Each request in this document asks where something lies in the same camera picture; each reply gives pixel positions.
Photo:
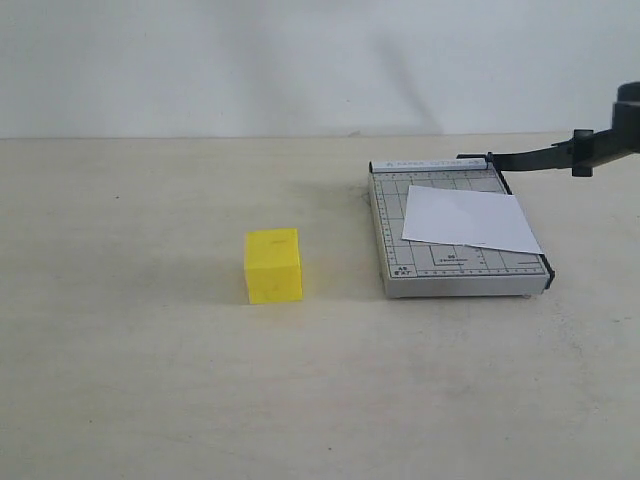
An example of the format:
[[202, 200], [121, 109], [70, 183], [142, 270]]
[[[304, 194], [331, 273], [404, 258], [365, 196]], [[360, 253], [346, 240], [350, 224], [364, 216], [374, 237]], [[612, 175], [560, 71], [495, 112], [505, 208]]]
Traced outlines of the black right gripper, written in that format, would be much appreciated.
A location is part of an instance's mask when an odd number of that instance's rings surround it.
[[618, 87], [613, 104], [612, 129], [625, 138], [639, 137], [640, 83], [625, 83]]

